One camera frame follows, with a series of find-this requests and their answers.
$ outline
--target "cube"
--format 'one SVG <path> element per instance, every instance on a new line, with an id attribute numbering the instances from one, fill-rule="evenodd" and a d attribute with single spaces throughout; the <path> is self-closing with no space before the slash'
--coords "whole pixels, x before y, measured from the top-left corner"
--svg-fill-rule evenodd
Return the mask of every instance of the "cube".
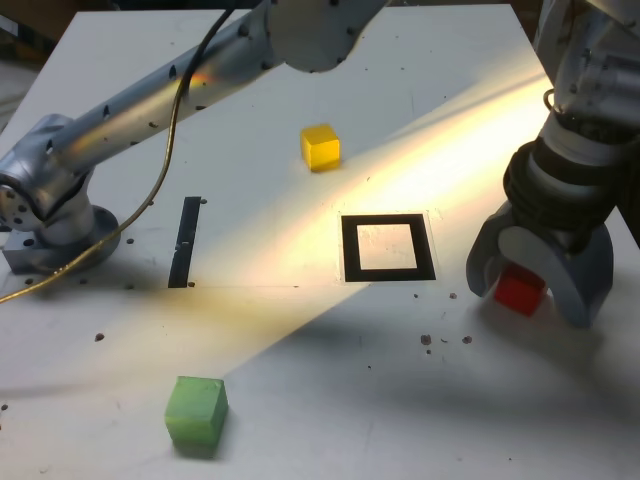
<path id="1" fill-rule="evenodd" d="M 512 263 L 502 272 L 494 298 L 505 307 L 530 317 L 546 293 L 544 280 Z"/>
<path id="2" fill-rule="evenodd" d="M 316 125 L 300 132 L 302 158 L 312 172 L 340 166 L 340 139 L 331 125 Z"/>
<path id="3" fill-rule="evenodd" d="M 176 447 L 213 451 L 218 445 L 228 409 L 222 380 L 178 377 L 164 421 Z"/>

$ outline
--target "black tape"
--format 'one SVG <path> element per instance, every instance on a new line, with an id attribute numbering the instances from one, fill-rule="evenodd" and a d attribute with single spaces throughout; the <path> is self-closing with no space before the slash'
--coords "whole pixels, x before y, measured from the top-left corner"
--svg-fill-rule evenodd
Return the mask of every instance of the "black tape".
<path id="1" fill-rule="evenodd" d="M 416 268 L 363 270 L 358 243 L 359 225 L 409 225 Z M 435 280 L 427 229 L 421 214 L 345 215 L 342 217 L 345 282 L 404 282 Z"/>
<path id="2" fill-rule="evenodd" d="M 186 197 L 182 205 L 176 251 L 173 254 L 173 262 L 171 262 L 169 284 L 167 285 L 169 288 L 187 287 L 199 213 L 200 197 Z"/>

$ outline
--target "black strip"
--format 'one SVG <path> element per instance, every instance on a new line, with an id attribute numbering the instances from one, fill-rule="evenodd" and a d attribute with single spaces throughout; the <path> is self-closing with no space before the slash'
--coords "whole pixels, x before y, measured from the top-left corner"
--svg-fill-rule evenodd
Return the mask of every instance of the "black strip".
<path id="1" fill-rule="evenodd" d="M 182 205 L 176 251 L 173 254 L 173 262 L 171 262 L 169 284 L 167 285 L 169 288 L 187 288 L 199 213 L 200 197 L 186 197 Z"/>

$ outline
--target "green cube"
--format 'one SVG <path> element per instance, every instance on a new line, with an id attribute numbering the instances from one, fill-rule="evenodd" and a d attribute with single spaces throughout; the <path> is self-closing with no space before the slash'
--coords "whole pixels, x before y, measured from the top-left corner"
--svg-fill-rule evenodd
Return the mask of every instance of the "green cube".
<path id="1" fill-rule="evenodd" d="M 228 409 L 222 380 L 178 377 L 164 422 L 176 447 L 214 450 Z"/>

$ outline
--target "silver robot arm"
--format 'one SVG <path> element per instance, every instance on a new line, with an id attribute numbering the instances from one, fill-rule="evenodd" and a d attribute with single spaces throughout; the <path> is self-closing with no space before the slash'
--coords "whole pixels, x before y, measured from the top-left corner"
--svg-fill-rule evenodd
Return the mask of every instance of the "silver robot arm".
<path id="1" fill-rule="evenodd" d="M 485 222 L 467 261 L 479 296 L 509 264 L 533 272 L 578 327 L 592 324 L 611 289 L 604 221 L 640 153 L 640 3 L 589 3 L 558 70 L 554 108 L 537 140 L 513 156 L 508 202 Z"/>
<path id="2" fill-rule="evenodd" d="M 336 67 L 386 3 L 263 0 L 215 35 L 192 76 L 179 120 L 282 63 L 311 73 Z M 0 224 L 12 228 L 3 253 L 13 272 L 51 273 L 117 227 L 110 212 L 89 202 L 93 169 L 168 127 L 195 48 L 80 118 L 44 117 L 0 159 Z M 118 240 L 91 260 L 108 257 Z"/>

